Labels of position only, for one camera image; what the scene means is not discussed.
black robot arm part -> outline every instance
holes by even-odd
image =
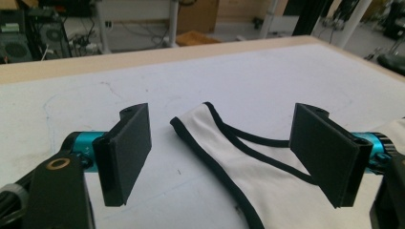
[[[0,189],[0,228],[95,228],[83,172],[98,169],[106,206],[126,203],[151,150],[147,104],[108,133],[71,133],[60,151]]]
[[[405,228],[405,156],[385,135],[349,133],[327,111],[297,103],[289,147],[334,207],[353,206],[366,168],[384,176],[370,212],[373,229]]]

chair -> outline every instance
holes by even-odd
[[[167,46],[176,47],[179,0],[104,0],[96,1],[102,53],[111,53],[106,21],[170,19]]]

table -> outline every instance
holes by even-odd
[[[352,132],[405,114],[403,77],[308,36],[14,64],[0,75],[0,186],[57,152],[70,132],[108,131],[121,109],[149,103],[152,151],[127,205],[104,207],[97,175],[86,175],[97,228],[247,227],[237,202],[169,125],[202,102],[229,125],[270,138],[289,137],[296,102],[329,111]],[[299,201],[270,208],[271,228],[370,228],[379,182],[364,175],[353,208],[282,199]]]

cable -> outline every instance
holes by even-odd
[[[151,34],[155,35],[154,33],[149,32],[149,34],[146,33],[142,33],[142,32],[137,32],[137,31],[131,31],[123,22],[120,22],[120,24],[122,25],[122,27],[127,30],[128,32],[135,34],[135,35],[139,35],[139,36],[151,36]]]
[[[324,32],[324,31],[326,31],[328,28],[324,28],[322,31],[320,31],[319,32],[319,34],[318,34],[318,38],[321,38],[321,34]]]
[[[139,23],[139,26],[142,27],[143,29],[145,29],[146,31],[148,31],[149,33],[153,34],[153,35],[157,35],[154,32],[152,32],[149,27],[148,24],[146,24],[146,26],[143,26],[142,24]]]
[[[71,11],[68,11],[68,13],[66,14],[65,19],[63,20],[63,25],[65,25],[65,22],[68,20],[70,15],[71,15]]]
[[[44,54],[42,55],[41,61],[44,61],[45,56],[47,55],[48,52],[48,48],[50,47],[50,45],[47,44],[47,49],[45,49]]]
[[[179,1],[179,6],[181,7],[191,7],[194,4],[196,4],[197,0],[191,0],[191,1],[187,1],[187,0],[182,0]]]
[[[161,37],[161,40],[160,40],[160,42],[159,42],[159,44],[155,47],[155,49],[157,48],[157,47],[159,47],[159,46],[161,46],[161,44],[163,44],[163,40],[164,40],[164,37],[166,36],[166,34],[169,32],[169,29],[167,29],[165,32],[164,32],[164,35]]]
[[[83,22],[83,18],[82,18],[82,17],[80,17],[80,22],[81,22],[81,25],[83,26],[84,30],[86,31],[86,34],[88,34],[89,31],[87,30],[86,25],[84,25],[84,22]]]
[[[92,27],[90,27],[90,30],[89,30],[89,32],[88,32],[88,34],[87,34],[87,41],[90,43],[90,41],[89,41],[90,35],[93,33],[93,28],[95,27],[95,24],[96,24],[96,23],[95,23],[95,21],[93,21],[93,19],[92,19],[91,16],[89,17],[89,20],[92,22]],[[86,28],[86,26],[85,26],[84,23],[83,23],[83,19],[80,18],[80,21],[81,21],[81,24],[83,25],[84,29],[87,31],[87,28]]]

floor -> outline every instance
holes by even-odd
[[[389,49],[394,40],[373,28],[373,23],[360,24],[348,41],[345,50],[357,56],[365,57],[377,47],[383,50]],[[98,24],[90,18],[68,18],[65,22],[65,30],[70,40],[80,36],[86,36],[90,46],[76,49],[74,56],[97,54],[100,46]],[[108,42],[113,52],[135,52],[142,50],[161,49],[162,38],[167,28],[163,24],[137,24],[137,23],[112,23],[108,29]],[[207,36],[216,38],[222,42],[236,42],[238,37],[246,40],[257,39],[260,30],[255,30],[252,23],[217,23],[215,32]],[[325,28],[319,23],[313,32],[313,36],[335,45],[339,40],[341,31]],[[280,36],[290,36],[291,32],[270,32],[268,39]],[[404,47],[399,47],[399,52],[405,53]]]

